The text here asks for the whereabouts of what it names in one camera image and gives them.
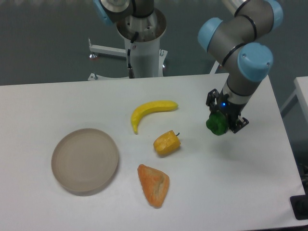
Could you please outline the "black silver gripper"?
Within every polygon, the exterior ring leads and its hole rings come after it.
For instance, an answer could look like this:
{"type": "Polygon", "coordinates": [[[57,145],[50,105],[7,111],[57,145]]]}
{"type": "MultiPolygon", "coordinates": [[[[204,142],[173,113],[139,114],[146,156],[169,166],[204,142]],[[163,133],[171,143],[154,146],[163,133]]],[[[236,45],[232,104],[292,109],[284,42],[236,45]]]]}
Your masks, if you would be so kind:
{"type": "Polygon", "coordinates": [[[238,95],[228,85],[224,85],[221,92],[213,89],[208,93],[206,105],[209,107],[210,114],[223,113],[227,117],[228,129],[235,134],[249,124],[241,113],[250,98],[251,95],[238,95]]]}

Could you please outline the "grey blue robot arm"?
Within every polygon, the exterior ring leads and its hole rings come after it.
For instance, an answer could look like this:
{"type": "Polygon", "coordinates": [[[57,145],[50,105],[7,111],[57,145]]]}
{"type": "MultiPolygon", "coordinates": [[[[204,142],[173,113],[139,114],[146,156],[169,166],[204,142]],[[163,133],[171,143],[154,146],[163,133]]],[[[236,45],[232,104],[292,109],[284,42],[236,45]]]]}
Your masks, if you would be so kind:
{"type": "MultiPolygon", "coordinates": [[[[124,39],[129,78],[159,76],[160,38],[167,22],[154,2],[96,0],[93,5],[99,18],[116,25],[124,39]]],[[[238,132],[248,124],[241,112],[273,64],[270,49],[257,39],[283,21],[283,10],[275,0],[226,0],[224,5],[233,19],[211,18],[197,36],[201,47],[229,74],[222,90],[211,90],[206,99],[210,110],[206,126],[216,135],[238,132]]]]}

